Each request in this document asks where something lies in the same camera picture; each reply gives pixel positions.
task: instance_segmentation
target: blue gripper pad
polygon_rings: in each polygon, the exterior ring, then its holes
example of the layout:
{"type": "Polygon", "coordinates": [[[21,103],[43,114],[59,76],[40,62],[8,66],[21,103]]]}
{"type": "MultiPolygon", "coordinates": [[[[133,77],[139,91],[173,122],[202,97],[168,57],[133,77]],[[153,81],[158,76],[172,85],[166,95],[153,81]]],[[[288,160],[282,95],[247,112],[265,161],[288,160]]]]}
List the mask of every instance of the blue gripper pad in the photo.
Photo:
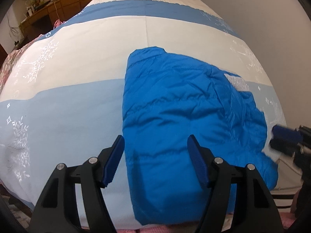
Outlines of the blue gripper pad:
{"type": "Polygon", "coordinates": [[[207,165],[205,164],[201,153],[199,151],[198,145],[196,141],[194,141],[192,135],[188,137],[187,140],[187,149],[190,155],[191,162],[194,166],[197,178],[199,182],[203,186],[207,186],[209,179],[208,179],[208,169],[207,165]]]}
{"type": "Polygon", "coordinates": [[[293,144],[301,143],[303,140],[303,137],[299,131],[295,131],[279,125],[275,125],[272,128],[272,134],[274,138],[282,139],[293,144]]]}
{"type": "Polygon", "coordinates": [[[110,182],[112,182],[114,178],[120,159],[124,152],[124,146],[125,146],[124,137],[120,136],[119,140],[117,141],[117,144],[115,145],[112,153],[110,154],[110,157],[106,165],[104,166],[104,178],[102,182],[105,187],[110,182]]]}

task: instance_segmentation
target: bedsheet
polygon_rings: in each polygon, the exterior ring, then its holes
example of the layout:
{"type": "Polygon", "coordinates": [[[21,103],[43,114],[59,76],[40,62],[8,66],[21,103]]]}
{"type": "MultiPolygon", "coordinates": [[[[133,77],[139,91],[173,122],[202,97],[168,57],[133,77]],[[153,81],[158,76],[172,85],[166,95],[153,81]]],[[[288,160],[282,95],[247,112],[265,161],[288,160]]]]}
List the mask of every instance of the bedsheet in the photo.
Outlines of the bedsheet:
{"type": "MultiPolygon", "coordinates": [[[[122,134],[127,58],[158,46],[241,78],[265,114],[267,141],[285,124],[272,84],[246,43],[200,0],[93,0],[46,33],[20,57],[0,95],[0,179],[35,205],[59,162],[83,163],[122,134]]],[[[264,152],[274,160],[277,154],[264,152]]],[[[87,226],[80,186],[78,210],[87,226]]],[[[117,229],[138,229],[123,155],[114,181],[102,190],[117,229]]]]}

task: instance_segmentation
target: white wall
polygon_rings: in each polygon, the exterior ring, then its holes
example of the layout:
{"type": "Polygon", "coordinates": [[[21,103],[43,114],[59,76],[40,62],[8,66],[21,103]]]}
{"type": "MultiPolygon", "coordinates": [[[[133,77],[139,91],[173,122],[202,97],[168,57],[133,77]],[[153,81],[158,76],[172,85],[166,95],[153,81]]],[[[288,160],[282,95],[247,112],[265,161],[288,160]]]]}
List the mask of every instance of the white wall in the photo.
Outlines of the white wall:
{"type": "MultiPolygon", "coordinates": [[[[18,27],[19,24],[25,19],[25,14],[27,12],[26,2],[27,0],[15,0],[9,8],[7,15],[9,16],[11,27],[18,27]]],[[[19,29],[18,30],[20,35],[18,37],[11,38],[9,35],[9,30],[10,28],[7,22],[7,16],[5,16],[0,23],[0,44],[7,53],[10,53],[13,50],[15,46],[14,41],[23,38],[23,35],[19,29]]]]}
{"type": "MultiPolygon", "coordinates": [[[[7,15],[9,17],[10,26],[18,27],[19,23],[14,14],[13,6],[9,8],[9,10],[7,11],[7,15]]],[[[10,53],[15,47],[14,41],[20,40],[21,38],[23,38],[23,35],[18,29],[20,35],[18,37],[14,37],[13,35],[12,37],[10,37],[10,28],[7,22],[7,15],[4,16],[2,22],[0,23],[0,44],[7,53],[10,53]]]]}
{"type": "Polygon", "coordinates": [[[311,21],[297,0],[202,0],[254,52],[287,125],[311,127],[311,21]]]}

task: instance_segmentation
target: white leaf pattern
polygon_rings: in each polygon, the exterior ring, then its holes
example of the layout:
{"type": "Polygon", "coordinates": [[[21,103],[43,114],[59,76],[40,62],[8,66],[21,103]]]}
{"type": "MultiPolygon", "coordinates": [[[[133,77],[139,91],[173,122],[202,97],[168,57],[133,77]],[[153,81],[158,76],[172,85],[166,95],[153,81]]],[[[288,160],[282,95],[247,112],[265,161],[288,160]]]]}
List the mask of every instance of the white leaf pattern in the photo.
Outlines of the white leaf pattern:
{"type": "Polygon", "coordinates": [[[257,73],[262,74],[264,70],[251,49],[246,45],[237,44],[234,40],[232,42],[234,45],[231,45],[230,49],[237,55],[241,63],[247,65],[248,70],[254,69],[257,73]]]}
{"type": "Polygon", "coordinates": [[[28,166],[30,166],[30,149],[28,146],[28,125],[21,120],[12,121],[14,139],[7,148],[11,151],[11,170],[16,178],[21,182],[25,177],[30,177],[28,166]]]}
{"type": "Polygon", "coordinates": [[[7,124],[9,124],[10,122],[11,122],[11,116],[7,118],[7,124]]]}
{"type": "Polygon", "coordinates": [[[24,75],[23,78],[28,79],[28,83],[31,81],[36,81],[38,77],[39,71],[44,68],[44,60],[49,60],[53,58],[53,53],[57,49],[57,45],[53,43],[54,40],[51,40],[45,47],[41,48],[43,51],[40,53],[39,57],[34,62],[25,62],[24,64],[32,64],[32,70],[27,74],[24,75]]]}

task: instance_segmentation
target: black gripper frame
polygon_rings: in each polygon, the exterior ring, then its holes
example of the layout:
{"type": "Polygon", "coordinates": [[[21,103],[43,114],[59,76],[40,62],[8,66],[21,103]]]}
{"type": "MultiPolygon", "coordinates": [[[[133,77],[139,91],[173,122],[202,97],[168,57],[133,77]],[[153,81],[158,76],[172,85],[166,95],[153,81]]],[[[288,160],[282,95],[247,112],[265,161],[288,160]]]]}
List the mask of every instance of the black gripper frame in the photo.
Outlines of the black gripper frame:
{"type": "Polygon", "coordinates": [[[124,150],[124,138],[118,136],[112,147],[101,151],[97,158],[90,158],[80,166],[67,167],[58,164],[46,183],[29,225],[29,233],[116,233],[107,211],[101,188],[107,183],[105,166],[119,149],[113,175],[124,150]],[[80,183],[84,208],[90,230],[81,228],[75,184],[80,183]]]}
{"type": "Polygon", "coordinates": [[[220,160],[222,163],[216,163],[210,149],[201,147],[194,135],[189,139],[193,140],[207,166],[209,176],[207,188],[211,188],[210,198],[196,233],[221,232],[227,213],[230,187],[235,183],[237,189],[233,221],[231,228],[223,232],[284,232],[273,197],[254,165],[231,166],[223,159],[220,160]]]}

